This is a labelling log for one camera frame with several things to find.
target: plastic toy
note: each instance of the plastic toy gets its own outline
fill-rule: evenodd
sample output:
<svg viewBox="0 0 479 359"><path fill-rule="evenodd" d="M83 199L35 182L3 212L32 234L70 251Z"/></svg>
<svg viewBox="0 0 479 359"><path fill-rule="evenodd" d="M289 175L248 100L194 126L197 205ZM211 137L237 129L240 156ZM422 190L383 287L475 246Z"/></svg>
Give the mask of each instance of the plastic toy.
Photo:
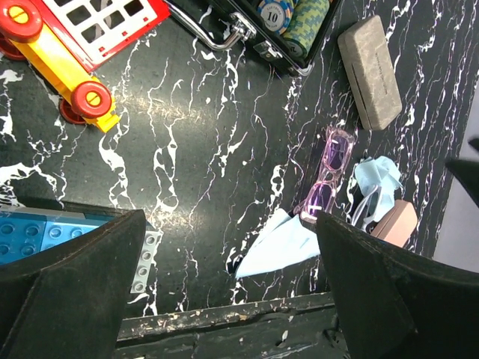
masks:
<svg viewBox="0 0 479 359"><path fill-rule="evenodd" d="M0 266L70 241L113 218L107 215L2 206L0 207ZM159 232L148 224L131 293L143 293L146 290L158 237Z"/></svg>
<svg viewBox="0 0 479 359"><path fill-rule="evenodd" d="M109 131L115 99L88 74L169 15L162 1L0 0L0 49L30 61L62 95L71 123Z"/></svg>

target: poker chip case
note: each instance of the poker chip case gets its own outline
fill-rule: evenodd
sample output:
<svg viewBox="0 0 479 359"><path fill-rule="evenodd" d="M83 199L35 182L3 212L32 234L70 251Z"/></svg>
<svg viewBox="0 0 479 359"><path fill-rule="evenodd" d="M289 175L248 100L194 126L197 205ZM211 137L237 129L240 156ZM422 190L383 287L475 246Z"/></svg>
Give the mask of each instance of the poker chip case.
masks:
<svg viewBox="0 0 479 359"><path fill-rule="evenodd" d="M257 12L260 0L204 0L213 8L215 16L231 24L230 35L222 42L216 42L205 29L172 0L165 0L171 15L188 31L197 36L214 51L225 51L237 42L245 41L260 57L275 66L280 73L292 76L307 76L314 67L314 58L320 49L326 32L342 0L334 0L323 20L319 32L305 58L294 58L289 53L287 41L279 34L270 31Z"/></svg>

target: yellow plastic bar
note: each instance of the yellow plastic bar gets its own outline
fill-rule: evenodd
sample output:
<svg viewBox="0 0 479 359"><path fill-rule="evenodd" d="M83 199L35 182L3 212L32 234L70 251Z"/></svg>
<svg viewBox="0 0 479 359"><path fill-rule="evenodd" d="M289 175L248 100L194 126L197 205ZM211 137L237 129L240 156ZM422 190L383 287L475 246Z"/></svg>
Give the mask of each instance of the yellow plastic bar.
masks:
<svg viewBox="0 0 479 359"><path fill-rule="evenodd" d="M85 71L47 25L43 25L36 41L12 43L70 104L71 94L78 85L86 81L100 82ZM115 99L112 96L112 106L107 114L95 119L85 118L85 121L107 132L120 120L112 114L114 109Z"/></svg>

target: blue poker chip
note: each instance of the blue poker chip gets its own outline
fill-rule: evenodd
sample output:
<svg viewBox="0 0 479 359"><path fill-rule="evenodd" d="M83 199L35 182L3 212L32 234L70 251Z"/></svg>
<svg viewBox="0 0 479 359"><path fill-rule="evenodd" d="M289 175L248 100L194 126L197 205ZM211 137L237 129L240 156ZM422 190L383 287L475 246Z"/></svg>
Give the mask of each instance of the blue poker chip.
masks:
<svg viewBox="0 0 479 359"><path fill-rule="evenodd" d="M293 18L293 0L263 0L257 10L270 31L283 34Z"/></svg>

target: black marble table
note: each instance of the black marble table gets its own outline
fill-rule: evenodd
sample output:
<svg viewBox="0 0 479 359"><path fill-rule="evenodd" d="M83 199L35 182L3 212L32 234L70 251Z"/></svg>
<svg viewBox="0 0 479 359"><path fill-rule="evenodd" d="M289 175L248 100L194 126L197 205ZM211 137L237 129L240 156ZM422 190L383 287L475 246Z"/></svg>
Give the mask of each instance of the black marble table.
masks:
<svg viewBox="0 0 479 359"><path fill-rule="evenodd" d="M223 36L206 5L179 3ZM331 124L358 139L333 214L347 220L361 199L354 165L388 156L402 173L397 197L419 216L407 248L431 257L451 186L444 160L459 152L478 77L477 11L477 0L343 0L306 78L280 77L244 44L212 53L168 19L98 70L122 117L106 135L65 123L32 68L3 58L0 203L144 209L162 238L150 285L131 296L127 317L321 292L318 259L238 281L228 263L275 209L307 194ZM373 14L404 105L383 132L360 129L336 45Z"/></svg>

